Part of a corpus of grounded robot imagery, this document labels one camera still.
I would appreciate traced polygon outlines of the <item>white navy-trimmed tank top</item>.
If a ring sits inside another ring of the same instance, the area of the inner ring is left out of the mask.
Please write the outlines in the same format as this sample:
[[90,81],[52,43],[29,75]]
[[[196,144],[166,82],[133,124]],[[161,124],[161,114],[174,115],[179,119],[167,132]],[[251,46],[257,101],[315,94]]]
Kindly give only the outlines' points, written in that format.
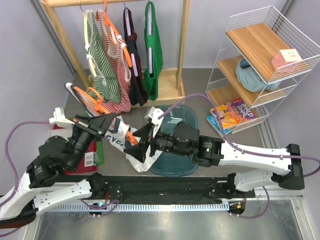
[[[84,107],[90,117],[111,113],[99,98],[94,99],[75,84],[68,82],[64,87]],[[133,136],[136,130],[129,124],[125,124],[121,116],[116,116],[107,130],[105,138],[125,155],[125,158],[137,172],[142,173],[148,171],[163,152],[156,150],[152,154],[150,146],[143,148],[140,144],[141,139]]]

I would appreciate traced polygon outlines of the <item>orange plastic hanger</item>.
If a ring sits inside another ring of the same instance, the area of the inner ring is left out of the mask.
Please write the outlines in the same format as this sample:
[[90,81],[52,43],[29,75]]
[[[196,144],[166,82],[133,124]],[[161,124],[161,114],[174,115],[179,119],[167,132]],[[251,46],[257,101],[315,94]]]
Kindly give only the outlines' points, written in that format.
[[[82,90],[78,86],[75,86],[74,84],[71,84],[71,87],[70,87],[72,94],[77,99],[77,101],[80,102],[80,104],[85,108],[88,114],[91,114],[93,116],[110,114],[111,111],[102,105],[102,103],[104,102],[104,99],[99,94],[99,92],[95,90],[93,87],[89,87],[88,89],[94,92],[98,97],[98,99],[93,98],[84,90]],[[113,119],[113,122],[111,123],[110,126],[111,126],[111,130],[116,130],[116,117]],[[133,145],[138,144],[137,139],[133,136],[133,134],[129,130],[125,131],[124,137],[131,144]]]

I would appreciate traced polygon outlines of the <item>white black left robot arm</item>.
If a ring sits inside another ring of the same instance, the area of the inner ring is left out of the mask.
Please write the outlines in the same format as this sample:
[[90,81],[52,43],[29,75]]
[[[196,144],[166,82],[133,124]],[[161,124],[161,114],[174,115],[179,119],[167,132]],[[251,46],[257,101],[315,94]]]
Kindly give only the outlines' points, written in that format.
[[93,117],[76,115],[72,120],[66,119],[72,127],[71,136],[48,138],[18,183],[0,198],[0,227],[20,228],[49,209],[72,200],[102,199],[108,187],[97,172],[64,189],[49,190],[55,183],[67,180],[65,170],[77,170],[91,143],[105,137],[115,116],[114,113]]

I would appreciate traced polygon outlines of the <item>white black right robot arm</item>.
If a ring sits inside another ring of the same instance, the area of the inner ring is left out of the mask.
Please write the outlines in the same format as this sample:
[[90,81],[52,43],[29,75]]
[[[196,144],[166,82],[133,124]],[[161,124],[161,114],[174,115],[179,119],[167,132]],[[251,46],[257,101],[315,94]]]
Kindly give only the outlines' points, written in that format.
[[[270,149],[255,147],[257,154],[240,150],[217,137],[204,136],[199,129],[180,121],[172,133],[164,133],[148,122],[136,130],[133,136],[139,138],[136,145],[128,146],[124,152],[139,162],[156,151],[183,157],[192,157],[193,163],[201,167],[244,166],[253,170],[247,173],[231,173],[227,176],[226,193],[233,198],[254,188],[278,185],[287,190],[303,190],[305,181],[300,160],[300,149],[296,144],[286,148]],[[267,152],[274,153],[275,158]]]

